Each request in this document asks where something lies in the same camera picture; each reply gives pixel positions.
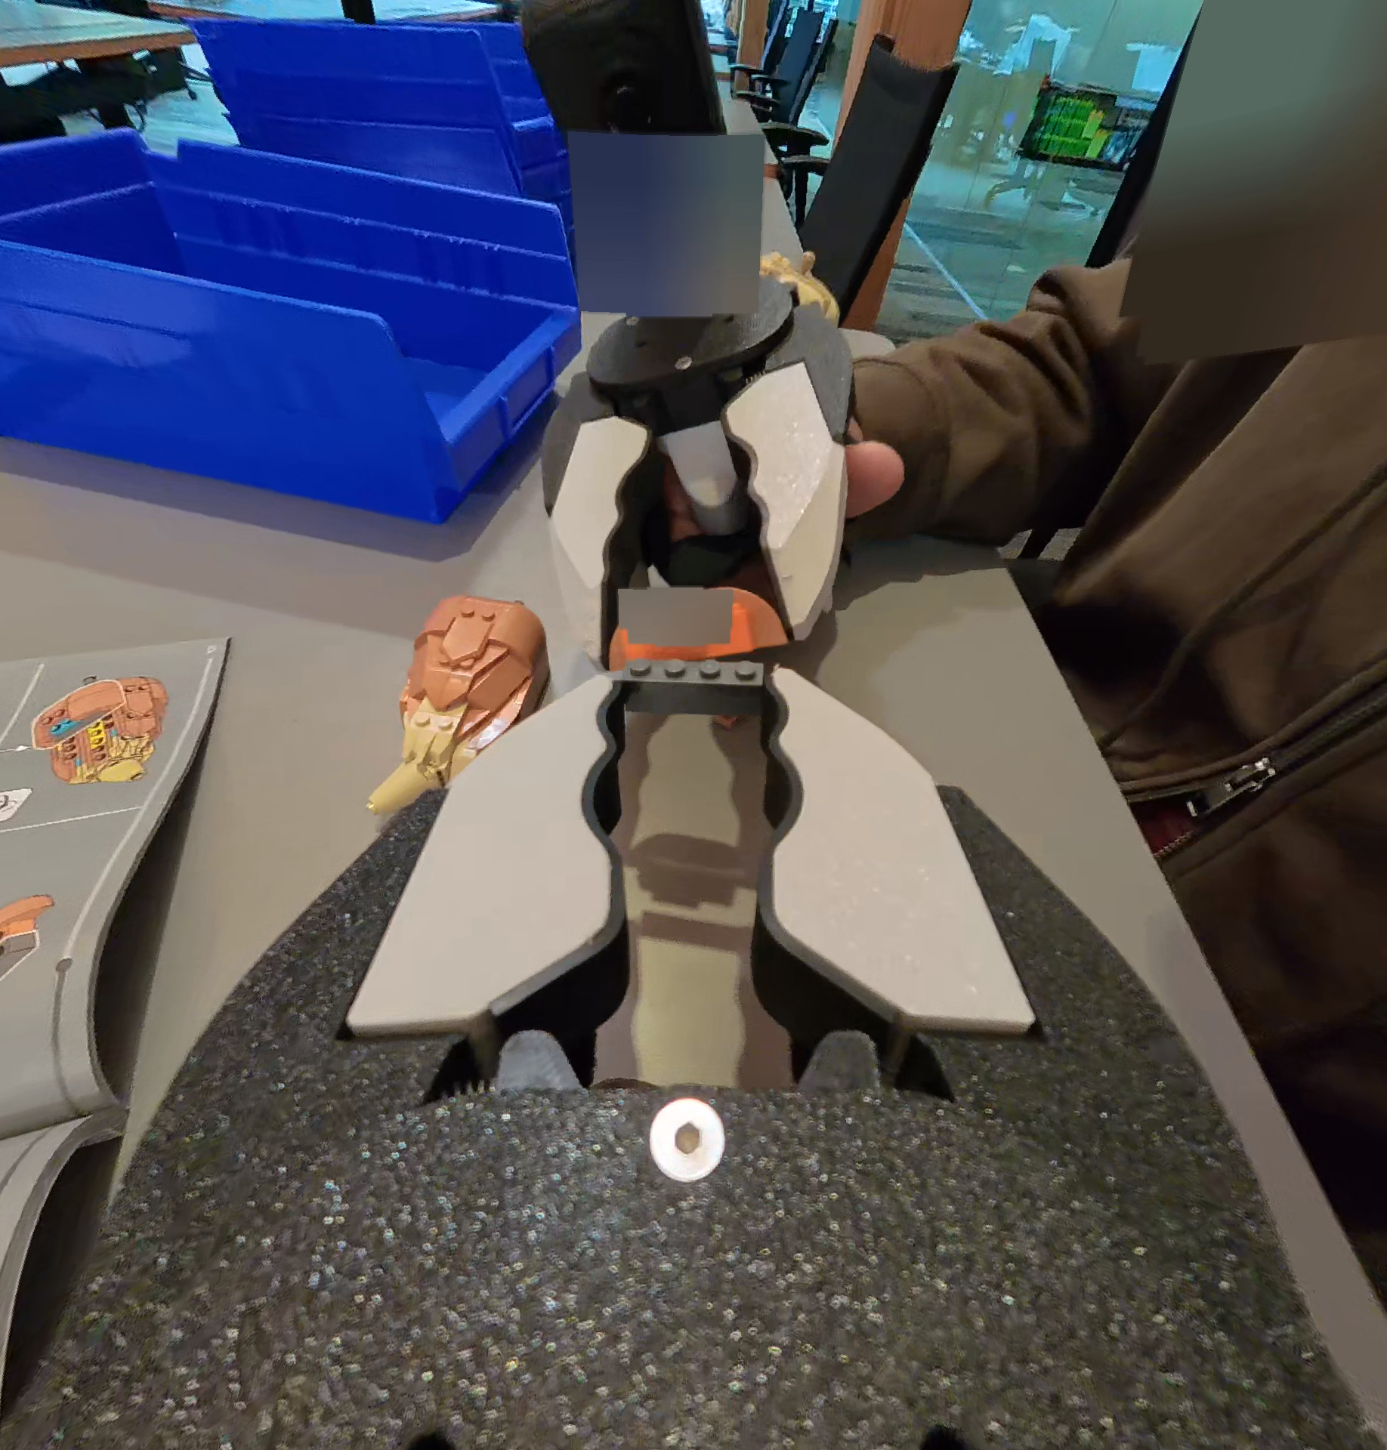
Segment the dark grey long brick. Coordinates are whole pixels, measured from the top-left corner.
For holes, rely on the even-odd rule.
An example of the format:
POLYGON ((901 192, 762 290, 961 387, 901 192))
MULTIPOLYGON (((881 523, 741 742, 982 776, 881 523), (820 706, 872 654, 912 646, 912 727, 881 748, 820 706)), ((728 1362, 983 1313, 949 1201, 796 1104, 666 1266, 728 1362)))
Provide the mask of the dark grey long brick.
POLYGON ((750 661, 632 661, 614 672, 626 713, 744 718, 762 713, 766 675, 750 661))

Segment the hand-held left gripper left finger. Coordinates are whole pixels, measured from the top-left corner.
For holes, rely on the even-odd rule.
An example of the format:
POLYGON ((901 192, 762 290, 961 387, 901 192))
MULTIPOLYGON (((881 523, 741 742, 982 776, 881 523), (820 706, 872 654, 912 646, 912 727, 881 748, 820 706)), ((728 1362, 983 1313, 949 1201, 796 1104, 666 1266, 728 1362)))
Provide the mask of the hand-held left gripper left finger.
POLYGON ((446 790, 344 1027, 355 1040, 496 1027, 592 1036, 624 1001, 622 687, 597 675, 446 790))

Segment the brown brick animal tan mane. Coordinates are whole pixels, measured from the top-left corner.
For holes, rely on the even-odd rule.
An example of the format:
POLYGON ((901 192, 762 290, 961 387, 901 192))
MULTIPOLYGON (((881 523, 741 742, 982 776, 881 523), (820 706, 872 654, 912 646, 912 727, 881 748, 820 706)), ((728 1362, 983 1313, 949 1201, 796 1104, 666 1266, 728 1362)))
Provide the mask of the brown brick animal tan mane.
POLYGON ((760 279, 784 289, 797 307, 817 308, 833 326, 841 324, 838 302, 828 285, 813 276, 815 255, 802 252, 794 260, 770 252, 760 256, 760 279))

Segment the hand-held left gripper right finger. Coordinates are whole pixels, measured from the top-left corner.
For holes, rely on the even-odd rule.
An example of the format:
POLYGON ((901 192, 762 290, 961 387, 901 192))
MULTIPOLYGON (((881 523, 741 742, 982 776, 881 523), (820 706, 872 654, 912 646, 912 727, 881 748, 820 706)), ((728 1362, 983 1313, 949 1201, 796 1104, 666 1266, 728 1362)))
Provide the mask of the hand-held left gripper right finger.
POLYGON ((765 693, 768 1009, 783 977, 789 1033, 820 1035, 805 977, 896 1032, 1025 1036, 1035 1012, 925 768, 792 669, 765 693))

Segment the person's right forearm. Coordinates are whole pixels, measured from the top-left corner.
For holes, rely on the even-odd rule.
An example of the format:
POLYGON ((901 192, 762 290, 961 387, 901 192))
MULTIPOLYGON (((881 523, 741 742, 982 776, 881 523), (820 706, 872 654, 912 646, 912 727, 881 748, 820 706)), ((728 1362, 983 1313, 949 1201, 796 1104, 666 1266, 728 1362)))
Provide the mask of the person's right forearm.
POLYGON ((1129 268, 1051 269, 1008 321, 856 362, 854 441, 902 462, 894 540, 1000 546, 1063 486, 1111 475, 1174 376, 1137 357, 1129 268))

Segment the grey desk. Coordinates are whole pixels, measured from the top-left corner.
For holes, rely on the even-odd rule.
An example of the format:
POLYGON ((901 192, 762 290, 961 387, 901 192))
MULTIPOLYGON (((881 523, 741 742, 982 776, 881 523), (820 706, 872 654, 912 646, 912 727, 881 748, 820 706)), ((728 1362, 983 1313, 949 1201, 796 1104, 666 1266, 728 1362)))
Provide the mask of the grey desk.
POLYGON ((936 784, 1022 970, 1102 996, 1093 1066, 940 1043, 961 1098, 733 1091, 784 1070, 736 952, 757 742, 637 727, 658 841, 610 1074, 716 1083, 677 1187, 650 1096, 423 1104, 446 1046, 334 1040, 430 828, 364 798, 412 629, 522 599, 564 690, 538 470, 443 528, 0 442, 0 663, 228 638, 126 912, 127 1179, 24 1447, 1387 1447, 1387 1315, 1004 567, 852 551, 799 656, 936 784))

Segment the brown brick model tan tip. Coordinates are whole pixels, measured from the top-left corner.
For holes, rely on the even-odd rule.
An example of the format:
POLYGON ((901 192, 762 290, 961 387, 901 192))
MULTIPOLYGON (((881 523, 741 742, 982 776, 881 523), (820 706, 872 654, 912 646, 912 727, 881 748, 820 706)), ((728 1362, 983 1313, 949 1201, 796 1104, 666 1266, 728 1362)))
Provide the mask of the brown brick model tan tip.
POLYGON ((412 646, 399 697, 397 768, 367 808, 391 816, 422 794, 446 789, 540 701, 548 680, 545 632, 522 603, 444 598, 412 646))

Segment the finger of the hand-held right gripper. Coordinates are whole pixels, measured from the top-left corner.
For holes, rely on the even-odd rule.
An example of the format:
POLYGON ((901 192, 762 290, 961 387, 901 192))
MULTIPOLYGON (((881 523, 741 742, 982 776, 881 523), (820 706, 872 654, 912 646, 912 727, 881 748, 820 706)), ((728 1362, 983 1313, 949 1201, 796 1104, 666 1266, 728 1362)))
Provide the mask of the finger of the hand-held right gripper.
POLYGON ((558 410, 543 434, 543 504, 556 583, 579 643, 605 666, 619 593, 643 570, 640 531, 658 454, 645 426, 558 410))
POLYGON ((847 504, 846 447, 826 426, 807 370, 765 373, 733 399, 723 433, 747 457, 762 557, 794 642, 830 611, 847 504))

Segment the black mesh office chair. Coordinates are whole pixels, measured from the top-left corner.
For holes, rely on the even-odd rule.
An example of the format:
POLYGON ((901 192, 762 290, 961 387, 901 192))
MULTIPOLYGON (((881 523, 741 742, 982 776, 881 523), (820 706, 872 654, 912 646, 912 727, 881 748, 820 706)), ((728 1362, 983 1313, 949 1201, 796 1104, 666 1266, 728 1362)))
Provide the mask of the black mesh office chair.
POLYGON ((843 328, 857 326, 856 302, 919 182, 956 73, 907 64, 877 35, 828 158, 807 159, 818 184, 812 200, 797 185, 794 227, 843 328))

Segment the blue storage bin stack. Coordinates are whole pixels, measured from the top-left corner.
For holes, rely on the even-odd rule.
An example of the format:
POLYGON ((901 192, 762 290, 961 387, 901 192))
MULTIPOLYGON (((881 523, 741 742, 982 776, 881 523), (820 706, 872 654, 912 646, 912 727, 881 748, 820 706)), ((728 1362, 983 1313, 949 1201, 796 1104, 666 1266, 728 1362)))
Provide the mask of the blue storage bin stack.
POLYGON ((194 22, 241 148, 551 205, 567 151, 511 23, 194 22))

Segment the small brown curved brick assembly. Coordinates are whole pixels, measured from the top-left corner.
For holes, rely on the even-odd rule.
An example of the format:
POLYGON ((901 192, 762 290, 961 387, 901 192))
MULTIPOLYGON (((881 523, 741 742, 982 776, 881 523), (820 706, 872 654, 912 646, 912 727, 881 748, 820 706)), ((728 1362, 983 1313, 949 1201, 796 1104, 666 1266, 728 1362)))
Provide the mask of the small brown curved brick assembly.
POLYGON ((614 672, 632 661, 750 661, 788 643, 775 608, 731 586, 621 590, 606 651, 614 672))

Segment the person's right hand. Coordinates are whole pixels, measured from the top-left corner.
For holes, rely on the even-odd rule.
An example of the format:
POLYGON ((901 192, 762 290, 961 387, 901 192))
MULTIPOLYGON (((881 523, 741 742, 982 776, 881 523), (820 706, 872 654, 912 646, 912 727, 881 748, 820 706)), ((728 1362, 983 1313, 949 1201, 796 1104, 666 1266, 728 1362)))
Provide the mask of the person's right hand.
POLYGON ((904 470, 896 451, 883 442, 852 441, 844 462, 847 535, 860 541, 902 538, 896 501, 904 470))

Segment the green lit display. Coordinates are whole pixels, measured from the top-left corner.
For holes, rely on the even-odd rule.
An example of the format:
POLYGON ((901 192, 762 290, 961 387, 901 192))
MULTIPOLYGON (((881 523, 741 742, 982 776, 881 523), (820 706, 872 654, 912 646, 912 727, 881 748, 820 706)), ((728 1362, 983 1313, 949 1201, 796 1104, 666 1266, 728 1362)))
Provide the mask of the green lit display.
POLYGON ((1155 117, 1150 98, 1045 78, 1016 146, 1021 159, 1090 172, 1124 172, 1155 117))

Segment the grey instruction booklet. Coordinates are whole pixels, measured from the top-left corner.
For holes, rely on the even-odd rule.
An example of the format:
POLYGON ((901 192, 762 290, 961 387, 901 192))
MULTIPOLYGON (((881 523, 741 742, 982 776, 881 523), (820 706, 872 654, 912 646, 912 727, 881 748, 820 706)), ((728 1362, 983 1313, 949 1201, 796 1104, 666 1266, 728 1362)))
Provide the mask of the grey instruction booklet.
POLYGON ((226 638, 0 663, 0 1349, 67 1164, 119 1146, 98 1025, 122 897, 207 732, 226 638))

